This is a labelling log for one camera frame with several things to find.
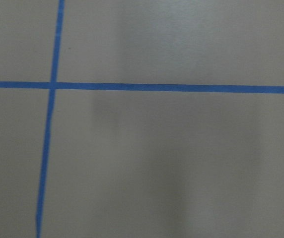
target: blue stripe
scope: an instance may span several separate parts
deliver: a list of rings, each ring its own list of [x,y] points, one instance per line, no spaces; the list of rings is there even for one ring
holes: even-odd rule
[[[40,88],[48,89],[48,82],[10,82],[0,81],[0,88]]]
[[[56,91],[55,85],[57,81],[59,51],[60,51],[61,34],[62,34],[62,27],[63,27],[63,17],[64,17],[64,0],[59,0],[53,61],[52,61],[52,73],[51,73],[51,81],[49,85],[50,87],[49,87],[46,127],[45,127],[45,135],[44,135],[43,157],[42,157],[42,166],[41,166],[41,171],[40,171],[38,200],[37,200],[37,211],[36,211],[36,237],[37,238],[41,237],[41,231],[42,231],[42,219],[43,219],[44,199],[45,199],[45,190],[46,190],[47,166],[48,166],[48,156],[49,156],[49,149],[50,149],[50,139],[51,139],[51,124],[52,124],[52,117],[53,117],[54,106],[55,106],[55,91]]]
[[[129,83],[56,83],[56,88],[57,89],[80,89],[80,90],[116,90],[116,91],[284,94],[284,86],[129,84]]]

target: vertical blue line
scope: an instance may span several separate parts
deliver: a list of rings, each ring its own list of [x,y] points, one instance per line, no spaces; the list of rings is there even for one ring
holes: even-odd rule
[[[36,238],[41,237],[41,231],[42,231],[42,218],[43,218],[44,198],[45,198],[45,190],[46,190],[47,165],[48,165],[48,156],[49,156],[50,139],[51,139],[51,123],[52,123],[52,116],[53,116],[54,105],[55,105],[55,91],[56,91],[55,85],[57,81],[59,51],[60,51],[61,34],[62,34],[62,27],[63,27],[63,17],[64,17],[64,0],[59,0],[53,61],[52,61],[51,81],[50,81],[50,86],[49,86],[42,165],[41,165],[40,178],[39,178],[39,189],[38,189],[38,200],[37,200],[37,211],[36,211]]]

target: blue line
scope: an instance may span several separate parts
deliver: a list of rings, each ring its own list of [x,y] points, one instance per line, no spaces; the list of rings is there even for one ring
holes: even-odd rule
[[[38,88],[48,89],[48,82],[10,82],[0,81],[0,88]]]
[[[188,84],[129,84],[129,83],[56,83],[57,89],[158,91],[158,92],[215,92],[215,93],[277,93],[284,86],[246,85],[188,85]]]
[[[64,0],[59,0],[53,61],[52,61],[52,73],[51,73],[51,81],[50,81],[50,87],[49,87],[46,127],[45,127],[45,135],[44,135],[42,166],[41,166],[40,179],[39,179],[39,190],[38,190],[37,211],[36,211],[36,238],[41,237],[41,231],[42,231],[42,219],[43,219],[44,199],[45,199],[45,190],[46,190],[47,166],[48,166],[50,138],[51,138],[51,124],[52,124],[52,117],[53,117],[54,106],[55,106],[55,91],[56,91],[55,85],[57,81],[59,51],[60,51],[61,34],[62,34],[62,28],[63,28],[63,17],[64,17]]]

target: gray floor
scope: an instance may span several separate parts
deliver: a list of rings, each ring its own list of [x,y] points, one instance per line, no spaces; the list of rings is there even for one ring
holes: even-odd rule
[[[0,81],[49,81],[56,12],[0,1]],[[284,85],[284,3],[66,1],[58,81]],[[0,89],[0,238],[35,237],[47,100]],[[42,238],[93,237],[284,237],[284,95],[57,90]]]

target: horizontal blue line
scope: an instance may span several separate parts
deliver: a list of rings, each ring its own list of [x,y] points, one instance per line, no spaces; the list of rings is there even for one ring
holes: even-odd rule
[[[1,81],[0,88],[49,89],[49,82]],[[63,83],[56,82],[55,89],[157,91],[157,92],[211,92],[211,93],[275,93],[284,94],[284,86],[247,85],[191,85],[191,84],[133,84],[133,83]]]
[[[48,89],[49,83],[47,82],[11,82],[0,81],[0,88],[38,88]]]

